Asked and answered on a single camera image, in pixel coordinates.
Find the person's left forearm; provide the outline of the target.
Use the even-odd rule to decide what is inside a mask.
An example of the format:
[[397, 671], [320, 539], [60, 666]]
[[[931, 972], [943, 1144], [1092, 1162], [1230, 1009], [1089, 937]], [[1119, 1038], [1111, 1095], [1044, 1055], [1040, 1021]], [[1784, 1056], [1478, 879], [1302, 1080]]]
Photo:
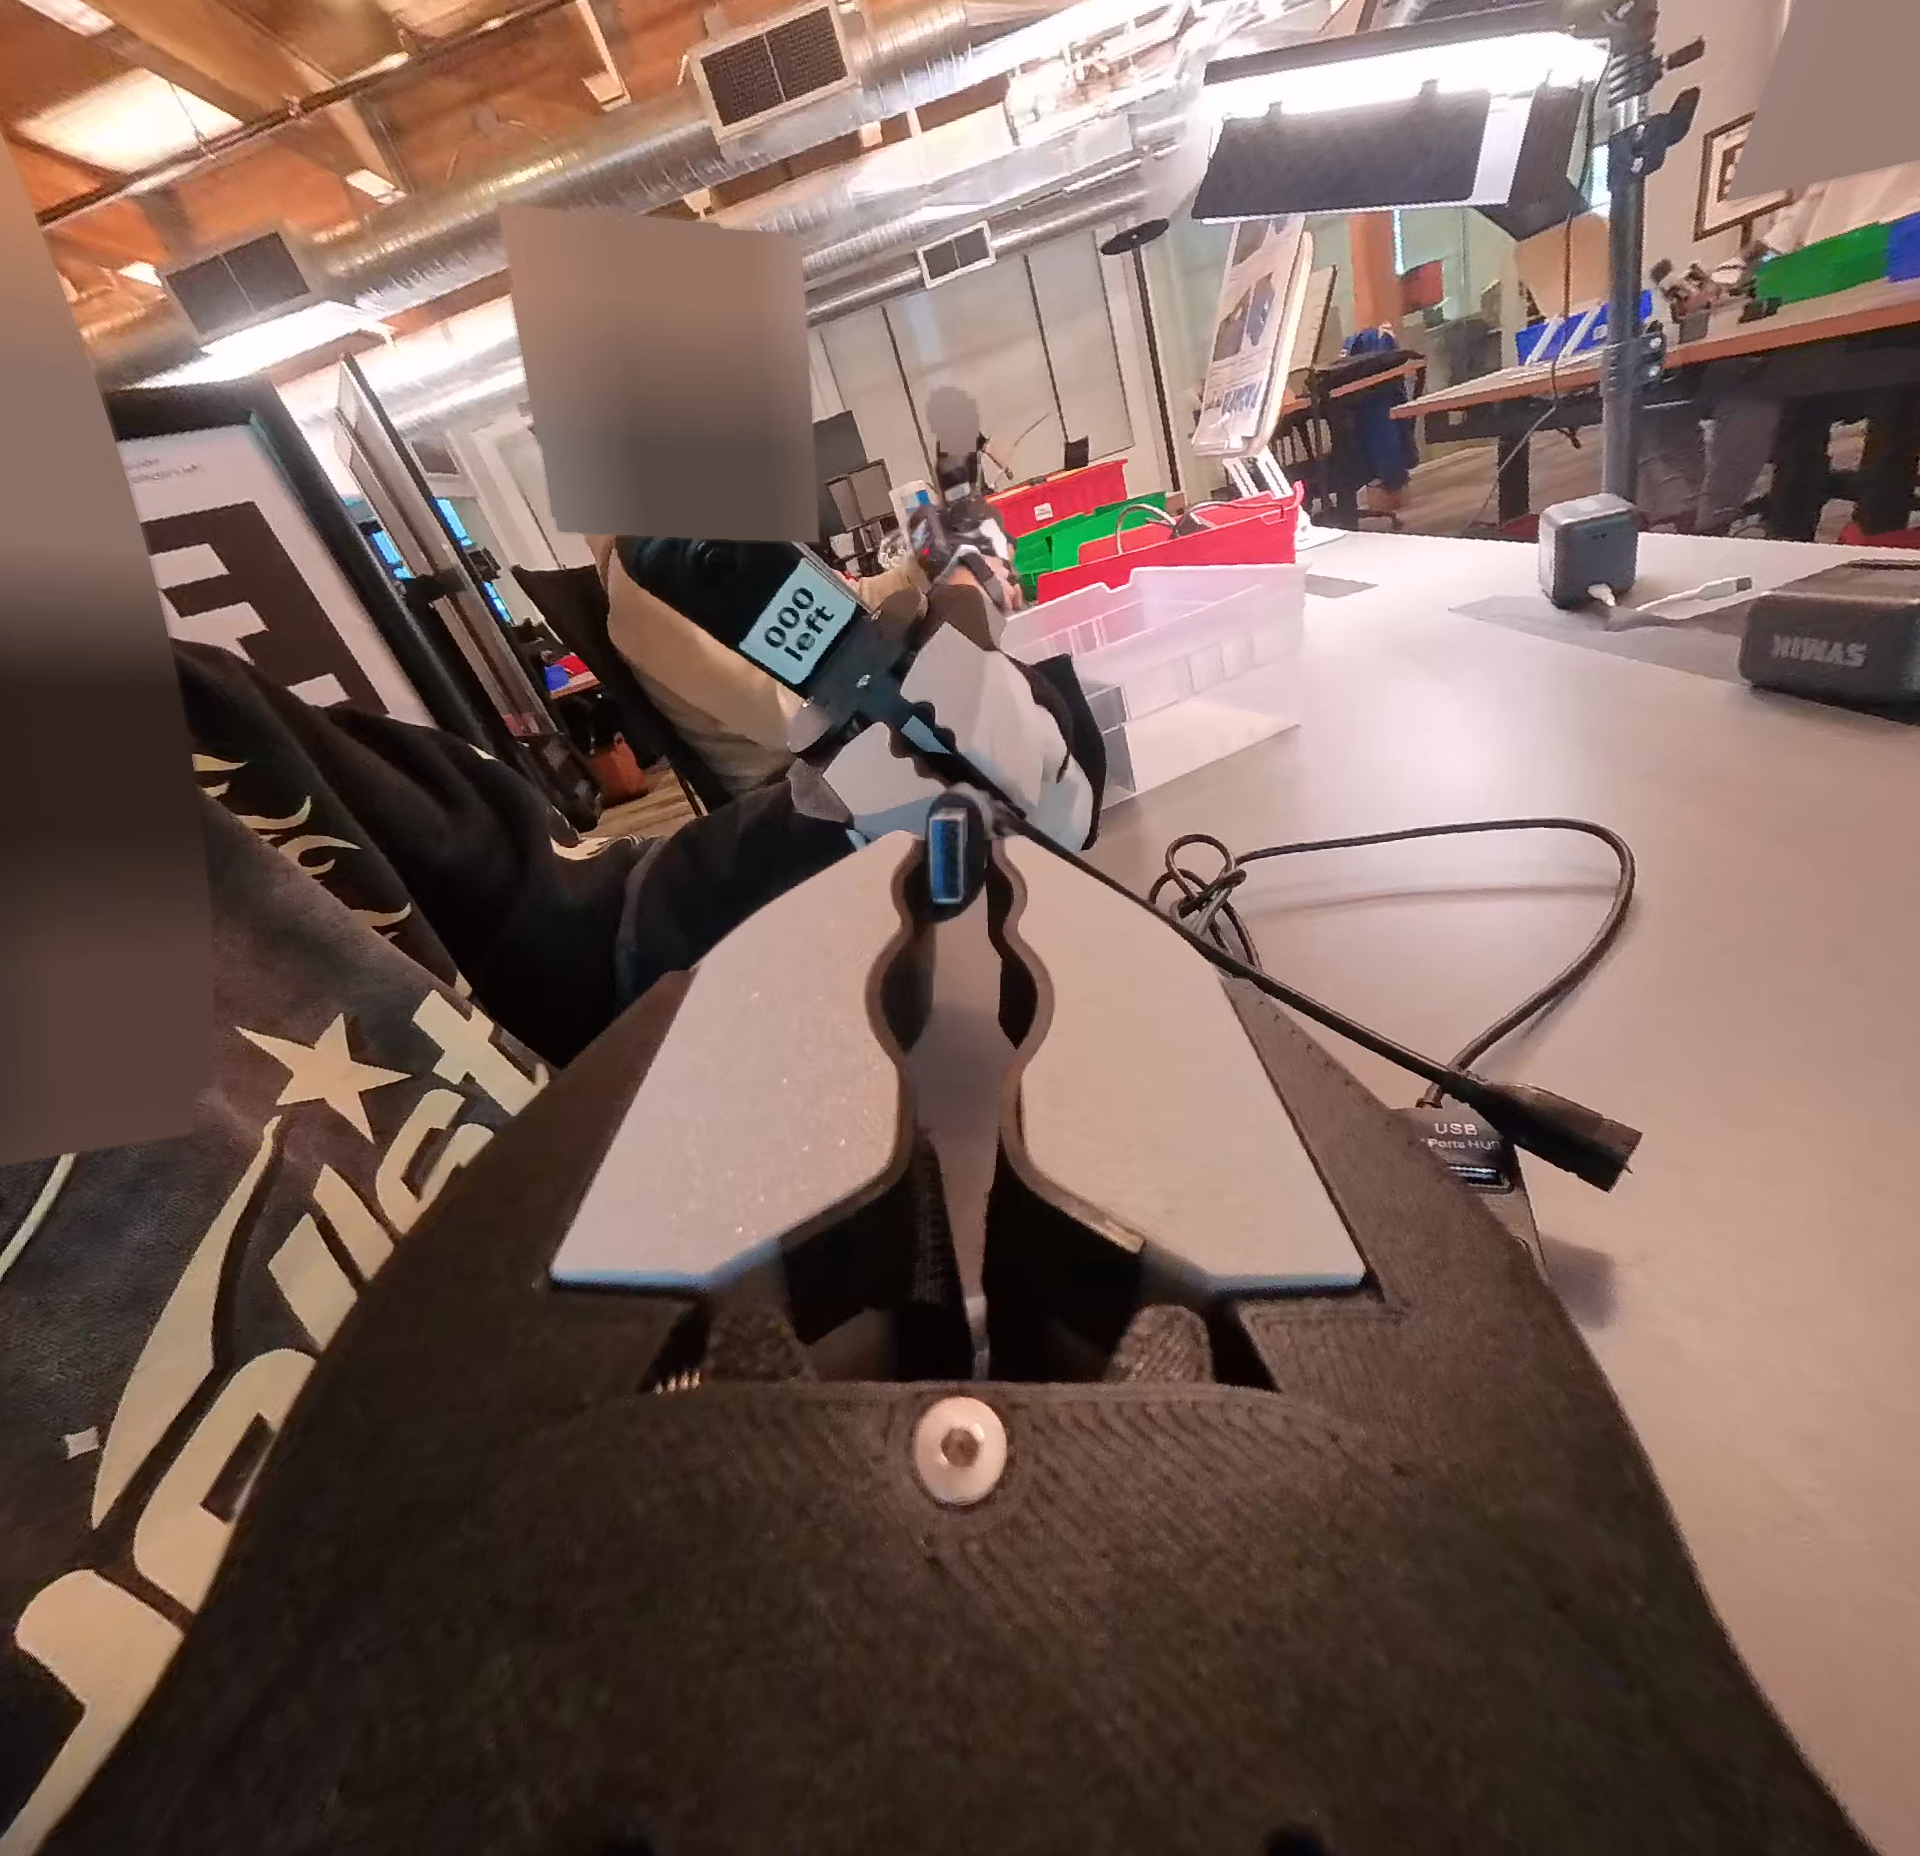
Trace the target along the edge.
[[801, 797], [771, 788], [672, 836], [584, 842], [452, 731], [310, 707], [222, 649], [172, 655], [211, 813], [550, 1065], [854, 852], [811, 813], [811, 770]]

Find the green plastic bin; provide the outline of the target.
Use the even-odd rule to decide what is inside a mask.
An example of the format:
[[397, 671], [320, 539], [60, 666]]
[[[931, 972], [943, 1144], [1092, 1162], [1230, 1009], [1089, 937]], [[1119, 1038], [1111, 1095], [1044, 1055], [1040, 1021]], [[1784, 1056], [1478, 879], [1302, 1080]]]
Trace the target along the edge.
[[1117, 539], [1119, 524], [1167, 524], [1167, 492], [1109, 500], [1071, 517], [1040, 524], [1014, 539], [1014, 573], [1021, 585], [1038, 585], [1040, 573], [1079, 563], [1079, 549], [1092, 539]]
[[1764, 254], [1753, 276], [1753, 299], [1773, 304], [1823, 302], [1849, 288], [1885, 282], [1885, 222], [1810, 237], [1800, 250]]

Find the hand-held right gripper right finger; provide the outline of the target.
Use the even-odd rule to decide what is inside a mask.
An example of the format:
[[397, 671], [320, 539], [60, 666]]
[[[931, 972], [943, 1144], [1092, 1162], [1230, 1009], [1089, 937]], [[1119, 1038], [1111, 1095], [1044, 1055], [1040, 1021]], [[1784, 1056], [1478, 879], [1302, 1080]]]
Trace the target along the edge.
[[1117, 1345], [1137, 1309], [1351, 1295], [1362, 1256], [1225, 977], [1085, 867], [995, 850], [993, 1345]]

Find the ceiling air vent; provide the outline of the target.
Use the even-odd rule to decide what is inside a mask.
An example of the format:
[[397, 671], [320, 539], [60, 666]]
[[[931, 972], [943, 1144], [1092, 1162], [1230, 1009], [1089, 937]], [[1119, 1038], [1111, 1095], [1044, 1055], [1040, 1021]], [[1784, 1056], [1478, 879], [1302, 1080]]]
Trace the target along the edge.
[[710, 36], [687, 54], [687, 67], [719, 143], [856, 88], [838, 0], [801, 0], [774, 19]]

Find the person's left hand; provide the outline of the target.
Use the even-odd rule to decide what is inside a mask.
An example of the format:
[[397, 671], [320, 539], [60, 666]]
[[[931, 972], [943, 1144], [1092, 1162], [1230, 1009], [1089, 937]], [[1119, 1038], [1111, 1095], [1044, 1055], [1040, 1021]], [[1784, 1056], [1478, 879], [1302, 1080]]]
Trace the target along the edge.
[[1026, 671], [998, 649], [1004, 613], [975, 581], [943, 581], [911, 621], [905, 697], [914, 735], [867, 728], [822, 770], [794, 764], [794, 813], [856, 846], [914, 830], [939, 795], [937, 751], [979, 770], [1040, 836], [1095, 842], [1109, 757], [1075, 666]]

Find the framed marker sign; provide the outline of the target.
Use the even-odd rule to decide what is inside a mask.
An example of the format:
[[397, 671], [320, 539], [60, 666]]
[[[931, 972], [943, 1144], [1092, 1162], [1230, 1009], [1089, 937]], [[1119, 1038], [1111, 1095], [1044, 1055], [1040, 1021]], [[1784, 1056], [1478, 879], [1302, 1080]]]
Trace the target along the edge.
[[310, 707], [433, 723], [394, 651], [366, 553], [277, 392], [110, 390], [160, 609], [185, 642], [256, 666]]

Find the black rectangular device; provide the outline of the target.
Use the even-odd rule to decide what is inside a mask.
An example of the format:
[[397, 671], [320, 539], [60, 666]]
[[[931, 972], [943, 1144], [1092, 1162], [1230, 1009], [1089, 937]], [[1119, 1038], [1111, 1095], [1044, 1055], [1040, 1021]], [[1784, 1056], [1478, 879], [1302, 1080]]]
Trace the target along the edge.
[[1764, 692], [1916, 723], [1920, 568], [1869, 556], [1757, 594], [1736, 672]]

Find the long black usb hub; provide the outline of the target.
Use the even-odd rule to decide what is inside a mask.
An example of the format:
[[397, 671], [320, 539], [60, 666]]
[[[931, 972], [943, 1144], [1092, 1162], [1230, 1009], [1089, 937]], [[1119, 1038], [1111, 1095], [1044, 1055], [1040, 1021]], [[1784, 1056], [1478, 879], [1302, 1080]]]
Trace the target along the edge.
[[1510, 1137], [1483, 1123], [1465, 1104], [1415, 1104], [1403, 1112], [1408, 1133], [1474, 1193], [1497, 1224], [1528, 1248], [1536, 1270], [1547, 1270], [1541, 1220], [1524, 1184], [1524, 1162]]

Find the thick black cable blue plug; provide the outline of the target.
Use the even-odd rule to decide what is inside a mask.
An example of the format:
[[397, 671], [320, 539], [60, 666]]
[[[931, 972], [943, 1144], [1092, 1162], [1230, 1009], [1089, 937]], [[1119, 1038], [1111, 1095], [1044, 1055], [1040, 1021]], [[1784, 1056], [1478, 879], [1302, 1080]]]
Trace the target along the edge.
[[1337, 1039], [1384, 1056], [1393, 1070], [1421, 1080], [1440, 1100], [1468, 1104], [1490, 1128], [1497, 1128], [1514, 1148], [1536, 1155], [1550, 1171], [1564, 1171], [1597, 1193], [1614, 1193], [1620, 1178], [1629, 1171], [1629, 1155], [1638, 1148], [1643, 1133], [1620, 1123], [1576, 1100], [1550, 1095], [1529, 1081], [1491, 1081], [1474, 1073], [1454, 1063], [1440, 1063], [1432, 1055], [1406, 1048], [1403, 1039], [1351, 1021], [1345, 1013], [1308, 1001], [1306, 992], [1256, 972], [1252, 963], [1217, 947], [1199, 933], [1186, 933], [1176, 915], [1144, 905], [1137, 889], [1119, 887], [1089, 859], [1067, 852], [1061, 846], [1044, 842], [1030, 820], [1021, 820], [1004, 797], [981, 803], [981, 824], [993, 842], [1021, 836], [1038, 846], [1044, 859], [1071, 867], [1089, 884], [1111, 889], [1119, 905], [1142, 911], [1144, 919], [1161, 923], [1179, 944], [1203, 958], [1217, 974], [1240, 977], [1261, 1001], [1306, 1017], [1316, 1029], [1329, 1029]]

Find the dark printed sweatshirt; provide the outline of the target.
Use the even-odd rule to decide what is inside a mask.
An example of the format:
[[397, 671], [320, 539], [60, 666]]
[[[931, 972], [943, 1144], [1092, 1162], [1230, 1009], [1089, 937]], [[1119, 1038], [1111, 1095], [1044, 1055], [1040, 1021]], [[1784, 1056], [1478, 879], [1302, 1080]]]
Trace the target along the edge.
[[204, 806], [204, 867], [193, 1123], [0, 1174], [4, 1854], [155, 1696], [324, 1345], [547, 1080], [237, 814]]

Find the long wooden desk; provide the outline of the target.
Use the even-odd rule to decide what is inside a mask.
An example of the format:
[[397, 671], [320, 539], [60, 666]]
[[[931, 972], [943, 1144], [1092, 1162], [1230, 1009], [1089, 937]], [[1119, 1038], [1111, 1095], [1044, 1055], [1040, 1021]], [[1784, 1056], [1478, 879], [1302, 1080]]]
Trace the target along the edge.
[[[1857, 500], [1869, 517], [1891, 517], [1891, 500], [1916, 500], [1916, 385], [1920, 385], [1920, 285], [1857, 285], [1823, 302], [1784, 304], [1762, 320], [1708, 330], [1674, 341], [1662, 380], [1643, 392], [1656, 410], [1709, 410], [1725, 392], [1757, 392], [1783, 405], [1820, 405], [1836, 419], [1885, 415], [1891, 448], [1860, 453]], [[1491, 443], [1490, 492], [1497, 524], [1529, 513], [1529, 437], [1603, 426], [1603, 356], [1570, 364], [1528, 364], [1454, 390], [1406, 402], [1397, 424], [1417, 443]]]

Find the blue jacket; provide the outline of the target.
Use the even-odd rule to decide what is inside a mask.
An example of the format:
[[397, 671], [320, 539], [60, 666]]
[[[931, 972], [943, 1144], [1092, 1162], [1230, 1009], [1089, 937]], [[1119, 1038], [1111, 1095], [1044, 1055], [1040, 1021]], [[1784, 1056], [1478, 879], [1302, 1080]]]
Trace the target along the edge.
[[1397, 517], [1417, 470], [1417, 429], [1397, 419], [1408, 402], [1406, 373], [1351, 373], [1351, 380], [1370, 385], [1329, 410], [1335, 470], [1356, 513]]

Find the red plastic bin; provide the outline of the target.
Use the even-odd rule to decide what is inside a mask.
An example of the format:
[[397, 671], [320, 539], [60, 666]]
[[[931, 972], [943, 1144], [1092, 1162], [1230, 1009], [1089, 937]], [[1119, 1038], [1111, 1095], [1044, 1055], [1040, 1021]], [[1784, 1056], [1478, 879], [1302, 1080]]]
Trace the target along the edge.
[[1295, 562], [1302, 492], [1199, 500], [1170, 524], [1144, 513], [1142, 500], [1119, 504], [1071, 556], [1055, 553], [1055, 568], [1031, 576], [1031, 604], [1061, 604], [1089, 585], [1117, 589], [1142, 568], [1283, 568]]

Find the instruction sheet on board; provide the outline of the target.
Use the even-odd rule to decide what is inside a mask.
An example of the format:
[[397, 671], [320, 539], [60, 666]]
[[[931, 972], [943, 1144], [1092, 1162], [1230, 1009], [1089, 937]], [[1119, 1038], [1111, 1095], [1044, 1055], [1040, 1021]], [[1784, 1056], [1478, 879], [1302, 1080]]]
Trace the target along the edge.
[[1283, 488], [1283, 471], [1272, 470], [1272, 435], [1294, 375], [1308, 276], [1312, 233], [1302, 212], [1233, 230], [1192, 424], [1192, 453], [1225, 471], [1233, 498]]

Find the grey cube charger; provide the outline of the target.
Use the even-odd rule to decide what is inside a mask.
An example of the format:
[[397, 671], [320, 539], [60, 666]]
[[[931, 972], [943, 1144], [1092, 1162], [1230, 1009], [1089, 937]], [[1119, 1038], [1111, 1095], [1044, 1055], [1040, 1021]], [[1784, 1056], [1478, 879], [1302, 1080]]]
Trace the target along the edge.
[[1638, 576], [1643, 513], [1620, 492], [1541, 512], [1541, 589], [1555, 609], [1614, 605]]

